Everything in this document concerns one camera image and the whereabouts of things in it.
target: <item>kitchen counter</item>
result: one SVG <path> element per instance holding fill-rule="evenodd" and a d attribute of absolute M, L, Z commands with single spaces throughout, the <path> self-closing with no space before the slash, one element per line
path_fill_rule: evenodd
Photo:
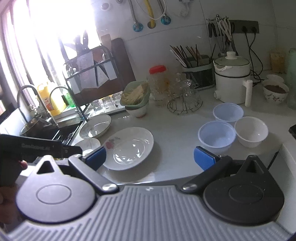
<path fill-rule="evenodd" d="M 214 90 L 211 88 L 200 91 L 203 105 L 188 115 L 175 115 L 166 107 L 156 107 L 153 101 L 150 101 L 146 116 L 140 119 L 129 116 L 127 112 L 113 115 L 109 130 L 98 138 L 101 144 L 119 130 L 138 126 L 148 129 L 153 134 L 154 147 L 150 155 L 132 169 L 119 172 L 102 166 L 98 173 L 117 184 L 157 182 L 177 185 L 182 185 L 201 173 L 202 169 L 194 161 L 193 151 L 200 145 L 197 137 L 198 129 L 206 122 L 215 119 L 212 110 L 221 103 L 214 99 Z M 246 148 L 236 139 L 225 154 L 233 159 L 245 159 L 250 154 L 256 154 L 268 166 L 284 143 L 283 148 L 289 148 L 289 154 L 293 152 L 295 157 L 292 160 L 296 160 L 296 141 L 288 132 L 289 127 L 296 124 L 296 111 L 288 108 L 286 104 L 275 106 L 267 103 L 261 85 L 253 88 L 251 107 L 242 104 L 240 106 L 245 116 L 254 116 L 263 120 L 269 128 L 269 135 L 256 148 Z M 72 145 L 80 140 L 77 133 Z"/>

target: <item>green bottle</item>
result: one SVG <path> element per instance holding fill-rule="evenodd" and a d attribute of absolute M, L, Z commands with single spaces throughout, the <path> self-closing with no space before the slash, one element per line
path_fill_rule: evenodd
<path fill-rule="evenodd" d="M 71 107 L 75 107 L 74 101 L 73 101 L 73 99 L 72 99 L 72 97 L 70 96 L 70 93 L 69 93 L 68 91 L 65 91 L 65 92 L 64 92 L 64 96 L 65 96 L 66 100 L 68 101 L 69 105 L 70 105 Z"/>

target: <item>light blue bowl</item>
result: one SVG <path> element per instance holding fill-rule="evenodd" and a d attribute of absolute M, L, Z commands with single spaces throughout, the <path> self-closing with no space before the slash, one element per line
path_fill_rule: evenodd
<path fill-rule="evenodd" d="M 236 138 L 232 125 L 223 121 L 211 121 L 198 130 L 201 146 L 209 152 L 220 155 L 227 151 Z"/>
<path fill-rule="evenodd" d="M 243 118 L 244 110 L 234 103 L 222 103 L 213 109 L 213 115 L 217 121 L 225 121 L 234 124 Z"/>

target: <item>white plate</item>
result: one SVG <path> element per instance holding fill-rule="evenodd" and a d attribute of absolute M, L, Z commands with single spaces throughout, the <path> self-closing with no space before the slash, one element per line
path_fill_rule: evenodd
<path fill-rule="evenodd" d="M 83 139 L 100 137 L 108 130 L 111 117 L 108 115 L 96 115 L 81 128 L 79 135 Z"/>
<path fill-rule="evenodd" d="M 149 155 L 153 144 L 153 135 L 144 128 L 130 127 L 118 131 L 103 144 L 107 152 L 103 165 L 115 171 L 130 169 Z"/>
<path fill-rule="evenodd" d="M 78 143 L 76 143 L 74 146 L 79 146 L 82 149 L 82 156 L 86 156 L 87 154 L 91 153 L 93 150 L 97 149 L 101 146 L 101 143 L 96 138 L 89 138 L 84 139 Z"/>

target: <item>green bowl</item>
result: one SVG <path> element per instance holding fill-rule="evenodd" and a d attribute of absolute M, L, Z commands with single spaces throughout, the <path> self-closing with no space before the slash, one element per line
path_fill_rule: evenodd
<path fill-rule="evenodd" d="M 137 88 L 139 85 L 141 85 L 143 83 L 146 83 L 146 81 L 133 81 L 133 82 L 130 82 L 130 83 L 127 84 L 127 86 L 124 89 L 123 93 L 130 93 L 135 88 Z M 148 103 L 150 94 L 151 94 L 151 90 L 150 90 L 150 87 L 148 85 L 147 92 L 146 92 L 146 94 L 144 95 L 144 98 L 142 99 L 142 101 L 139 104 L 125 105 L 125 104 L 123 104 L 121 102 L 121 100 L 120 100 L 120 104 L 122 106 L 125 106 L 125 107 L 129 107 L 129 108 L 133 108 L 133 109 L 139 109 L 139 108 L 142 108 L 143 106 L 145 106 Z"/>

